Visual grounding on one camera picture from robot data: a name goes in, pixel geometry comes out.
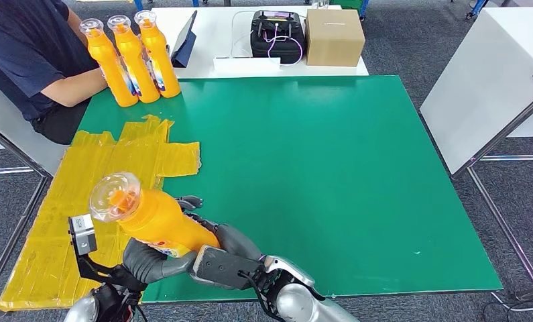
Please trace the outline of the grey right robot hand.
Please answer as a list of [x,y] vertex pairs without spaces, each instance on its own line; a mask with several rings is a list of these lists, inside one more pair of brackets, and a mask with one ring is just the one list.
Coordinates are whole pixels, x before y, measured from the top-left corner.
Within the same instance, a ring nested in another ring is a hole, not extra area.
[[218,240],[220,248],[243,258],[261,260],[262,252],[255,243],[236,227],[229,224],[219,224],[193,213],[203,206],[203,200],[194,195],[174,197],[183,214],[193,219],[199,225],[209,230]]

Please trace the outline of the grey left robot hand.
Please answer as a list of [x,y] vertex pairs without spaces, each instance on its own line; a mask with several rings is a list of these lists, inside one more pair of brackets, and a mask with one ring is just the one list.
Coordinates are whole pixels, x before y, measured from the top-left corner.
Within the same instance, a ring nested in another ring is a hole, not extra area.
[[162,191],[142,192],[136,209],[119,224],[131,236],[123,265],[145,284],[188,272],[201,247],[216,241]]

